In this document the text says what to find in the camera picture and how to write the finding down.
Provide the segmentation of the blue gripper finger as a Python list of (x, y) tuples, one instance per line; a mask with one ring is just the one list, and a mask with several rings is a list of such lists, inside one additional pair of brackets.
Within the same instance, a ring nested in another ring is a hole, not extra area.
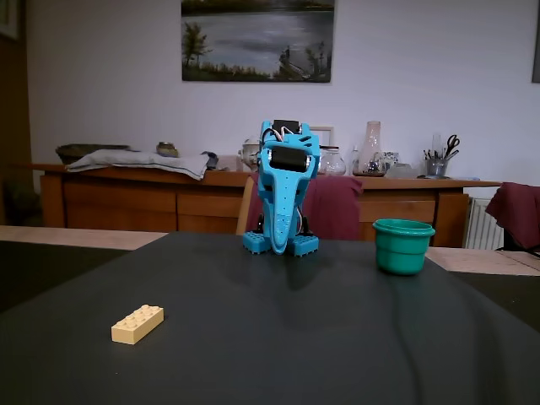
[(274, 253), (307, 255), (316, 251), (319, 240), (304, 227), (300, 213), (307, 188), (317, 170), (265, 170), (260, 153), (260, 198), (263, 203), (263, 234)]

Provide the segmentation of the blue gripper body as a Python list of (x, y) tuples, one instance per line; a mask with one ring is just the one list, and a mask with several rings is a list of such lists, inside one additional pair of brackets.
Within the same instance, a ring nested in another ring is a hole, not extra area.
[(317, 170), (320, 141), (308, 125), (296, 132), (286, 127), (281, 132), (273, 125), (263, 126), (263, 168), (265, 170)]

